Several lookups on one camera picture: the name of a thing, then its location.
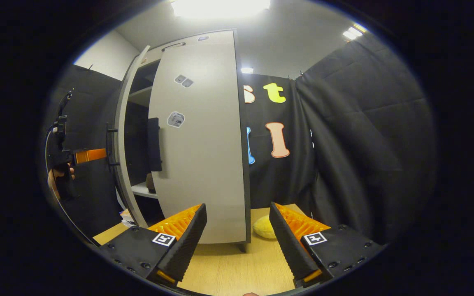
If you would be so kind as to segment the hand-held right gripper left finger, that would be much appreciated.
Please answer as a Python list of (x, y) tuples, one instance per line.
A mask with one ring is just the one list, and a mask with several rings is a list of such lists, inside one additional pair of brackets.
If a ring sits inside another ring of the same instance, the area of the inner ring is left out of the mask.
[(131, 226), (99, 247), (105, 259), (145, 280), (176, 287), (207, 224), (204, 203), (149, 228)]

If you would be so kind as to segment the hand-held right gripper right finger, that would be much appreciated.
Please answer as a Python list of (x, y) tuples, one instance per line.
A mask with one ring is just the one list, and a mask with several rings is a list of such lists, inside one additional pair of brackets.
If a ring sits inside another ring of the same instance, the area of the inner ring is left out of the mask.
[(352, 227), (330, 227), (274, 202), (269, 220), (297, 288), (349, 274), (386, 248)]

